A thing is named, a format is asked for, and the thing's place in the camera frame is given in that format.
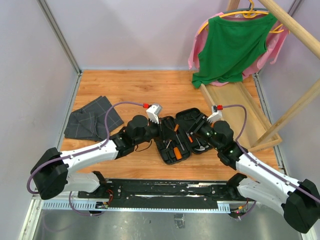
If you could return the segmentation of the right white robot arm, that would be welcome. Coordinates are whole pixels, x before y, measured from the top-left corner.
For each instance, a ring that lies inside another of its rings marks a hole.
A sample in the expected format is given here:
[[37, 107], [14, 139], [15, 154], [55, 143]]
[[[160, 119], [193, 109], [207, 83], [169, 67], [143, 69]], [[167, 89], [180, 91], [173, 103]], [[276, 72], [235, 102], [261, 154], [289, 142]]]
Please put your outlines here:
[[259, 202], [280, 215], [296, 231], [306, 234], [320, 219], [320, 193], [308, 179], [300, 181], [260, 161], [241, 146], [230, 125], [221, 120], [224, 106], [212, 106], [206, 116], [197, 108], [183, 117], [188, 134], [204, 139], [217, 151], [220, 161], [238, 171], [226, 188], [232, 200], [241, 197]]

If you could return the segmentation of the orange-handled screwdriver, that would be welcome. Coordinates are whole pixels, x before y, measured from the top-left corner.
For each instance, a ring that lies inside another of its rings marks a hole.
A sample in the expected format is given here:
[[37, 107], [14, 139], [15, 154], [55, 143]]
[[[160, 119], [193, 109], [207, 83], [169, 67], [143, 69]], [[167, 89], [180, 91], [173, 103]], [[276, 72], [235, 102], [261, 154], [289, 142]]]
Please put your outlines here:
[[173, 152], [177, 160], [181, 160], [183, 158], [178, 147], [174, 147]]

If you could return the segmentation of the claw hammer black handle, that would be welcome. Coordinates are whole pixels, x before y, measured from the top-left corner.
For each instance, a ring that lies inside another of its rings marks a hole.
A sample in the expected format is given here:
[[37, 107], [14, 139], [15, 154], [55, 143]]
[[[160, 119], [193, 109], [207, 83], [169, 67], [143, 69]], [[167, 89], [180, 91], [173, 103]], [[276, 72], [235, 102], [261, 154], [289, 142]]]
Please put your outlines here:
[[203, 146], [198, 139], [196, 139], [196, 142], [198, 143], [198, 146], [194, 148], [195, 151], [204, 152], [210, 148], [210, 145], [208, 144]]

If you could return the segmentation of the black-handled screwdriver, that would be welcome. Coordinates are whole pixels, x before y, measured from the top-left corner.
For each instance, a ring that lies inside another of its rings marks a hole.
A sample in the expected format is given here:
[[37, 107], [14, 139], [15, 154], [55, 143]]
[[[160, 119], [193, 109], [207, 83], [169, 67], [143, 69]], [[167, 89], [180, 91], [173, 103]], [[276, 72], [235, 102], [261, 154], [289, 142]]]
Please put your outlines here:
[[185, 151], [185, 147], [184, 147], [184, 145], [183, 145], [183, 143], [182, 143], [182, 141], [181, 141], [181, 139], [180, 139], [179, 135], [176, 133], [176, 134], [175, 134], [175, 136], [176, 136], [176, 138], [177, 138], [177, 141], [178, 141], [178, 143], [179, 143], [179, 145], [180, 145], [181, 149], [182, 149], [183, 151]]

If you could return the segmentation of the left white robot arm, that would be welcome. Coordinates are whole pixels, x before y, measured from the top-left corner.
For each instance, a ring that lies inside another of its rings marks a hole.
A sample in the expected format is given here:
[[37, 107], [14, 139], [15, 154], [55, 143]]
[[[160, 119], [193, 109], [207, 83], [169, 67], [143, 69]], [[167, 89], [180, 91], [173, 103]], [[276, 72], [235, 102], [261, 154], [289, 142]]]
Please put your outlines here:
[[27, 190], [40, 195], [42, 200], [50, 200], [63, 192], [87, 192], [96, 198], [108, 192], [107, 180], [99, 172], [80, 173], [91, 165], [127, 156], [136, 146], [150, 142], [161, 136], [157, 104], [142, 103], [146, 116], [136, 115], [117, 134], [108, 134], [106, 139], [91, 146], [59, 152], [55, 147], [45, 151], [30, 171]]

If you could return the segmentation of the black plastic tool case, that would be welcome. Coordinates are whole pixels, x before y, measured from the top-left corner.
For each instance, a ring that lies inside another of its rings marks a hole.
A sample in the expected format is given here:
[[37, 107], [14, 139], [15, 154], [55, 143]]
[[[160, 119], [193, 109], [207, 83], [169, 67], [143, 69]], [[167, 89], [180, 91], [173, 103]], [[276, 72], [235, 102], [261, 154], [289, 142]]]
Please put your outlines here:
[[[212, 146], [210, 146], [209, 149], [206, 151], [195, 151], [194, 148], [198, 146], [196, 139], [198, 139], [200, 141], [200, 144], [203, 146], [209, 145], [209, 143], [201, 137], [189, 134], [193, 140], [193, 142], [190, 143], [187, 137], [186, 130], [189, 128], [193, 120], [199, 117], [200, 114], [202, 113], [199, 109], [189, 108], [187, 110], [178, 112], [175, 115], [175, 117], [166, 116], [160, 119], [160, 125], [162, 127], [161, 137], [159, 137], [159, 139], [156, 139], [154, 142], [161, 156], [161, 159], [165, 164], [173, 165], [186, 160], [192, 154], [200, 155], [213, 148]], [[174, 131], [176, 124], [179, 124], [177, 132]], [[179, 138], [182, 141], [182, 144], [184, 145], [185, 151], [181, 149], [181, 146], [179, 145], [179, 142], [176, 138], [176, 133], [179, 135]], [[171, 140], [171, 143], [169, 147], [166, 148], [169, 140]], [[174, 154], [175, 147], [178, 147], [182, 155], [182, 159], [180, 160], [177, 160]]]

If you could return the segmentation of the small brown-handled screwdriver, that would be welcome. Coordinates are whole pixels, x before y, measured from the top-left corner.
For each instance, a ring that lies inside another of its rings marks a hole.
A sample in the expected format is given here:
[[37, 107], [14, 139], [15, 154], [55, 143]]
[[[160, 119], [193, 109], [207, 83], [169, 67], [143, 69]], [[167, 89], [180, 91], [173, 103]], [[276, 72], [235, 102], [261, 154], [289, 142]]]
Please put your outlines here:
[[177, 132], [178, 129], [179, 129], [179, 124], [176, 124], [174, 127], [174, 131]]

